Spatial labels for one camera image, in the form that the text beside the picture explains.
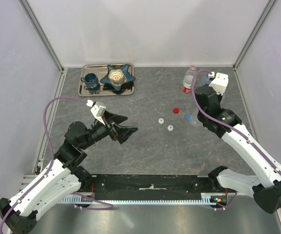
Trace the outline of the white blue-print bottle cap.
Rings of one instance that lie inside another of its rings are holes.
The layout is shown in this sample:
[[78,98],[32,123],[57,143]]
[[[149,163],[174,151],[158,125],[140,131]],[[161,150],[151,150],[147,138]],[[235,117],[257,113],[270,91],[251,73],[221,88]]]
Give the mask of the white blue-print bottle cap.
[[159,124],[163,124],[163,123],[164,123],[164,119],[163,119],[163,118],[159,118],[159,119],[158,119],[158,123],[159,123]]

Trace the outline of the white QR bottle cap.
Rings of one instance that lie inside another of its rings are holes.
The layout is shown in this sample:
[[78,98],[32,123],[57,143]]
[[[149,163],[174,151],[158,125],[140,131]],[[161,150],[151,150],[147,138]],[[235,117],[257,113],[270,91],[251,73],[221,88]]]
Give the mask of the white QR bottle cap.
[[174,127],[173,127],[173,125],[168,125],[167,129],[168,129],[168,131],[173,131]]

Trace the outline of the red bottle cap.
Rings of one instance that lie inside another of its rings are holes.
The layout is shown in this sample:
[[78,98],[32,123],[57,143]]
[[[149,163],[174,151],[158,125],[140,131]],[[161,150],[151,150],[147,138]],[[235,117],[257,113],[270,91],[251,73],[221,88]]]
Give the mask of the red bottle cap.
[[178,109],[178,108],[174,108],[174,109],[173,109],[173,113],[174,113],[174,114],[178,114],[178,113],[179,113],[179,109]]

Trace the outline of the blue label small bottle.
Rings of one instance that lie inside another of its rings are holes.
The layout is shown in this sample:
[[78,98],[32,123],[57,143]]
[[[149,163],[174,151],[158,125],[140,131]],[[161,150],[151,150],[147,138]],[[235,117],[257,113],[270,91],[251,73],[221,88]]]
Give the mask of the blue label small bottle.
[[198,120],[198,108],[195,108],[190,116],[189,122],[193,127],[202,127],[202,123]]

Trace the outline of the red label water bottle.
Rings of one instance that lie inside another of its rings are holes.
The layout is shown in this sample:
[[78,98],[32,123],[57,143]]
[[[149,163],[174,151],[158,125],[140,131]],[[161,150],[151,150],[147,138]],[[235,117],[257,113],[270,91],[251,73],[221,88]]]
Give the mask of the red label water bottle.
[[182,91],[184,93],[191,93],[192,91],[192,80],[196,74],[196,66],[191,65],[186,71],[183,82],[182,82]]

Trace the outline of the blue cap water bottle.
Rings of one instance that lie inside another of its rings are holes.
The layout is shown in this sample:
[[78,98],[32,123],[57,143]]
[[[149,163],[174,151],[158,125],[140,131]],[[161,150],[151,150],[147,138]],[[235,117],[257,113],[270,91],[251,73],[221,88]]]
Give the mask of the blue cap water bottle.
[[203,86],[205,86],[205,85],[210,84],[210,82],[211,82],[211,78],[210,78],[210,76],[207,74],[206,76],[204,76],[204,77],[201,79],[201,81],[200,81],[200,83],[197,85],[197,87],[203,87]]

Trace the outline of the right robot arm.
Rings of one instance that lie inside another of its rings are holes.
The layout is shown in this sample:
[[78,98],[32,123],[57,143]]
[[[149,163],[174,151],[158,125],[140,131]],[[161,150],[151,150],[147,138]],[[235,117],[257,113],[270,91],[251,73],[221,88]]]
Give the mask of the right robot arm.
[[203,127],[231,146],[255,173],[247,176],[219,166],[209,174],[209,189],[219,192],[227,188],[240,192],[253,198],[269,214],[280,209],[281,164],[259,145],[233,111],[221,108],[222,94],[213,87],[197,88],[193,91],[193,99]]

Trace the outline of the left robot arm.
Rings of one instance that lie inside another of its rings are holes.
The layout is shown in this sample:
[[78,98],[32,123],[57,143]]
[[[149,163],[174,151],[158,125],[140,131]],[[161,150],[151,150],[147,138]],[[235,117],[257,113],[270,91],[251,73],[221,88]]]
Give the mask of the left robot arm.
[[68,127],[65,140],[44,170],[12,198],[0,199],[1,225],[13,234],[28,234],[40,218],[63,198],[91,188],[91,174],[80,164],[85,149],[109,136],[123,144],[137,127],[122,126],[128,118],[105,111],[90,128],[75,121]]

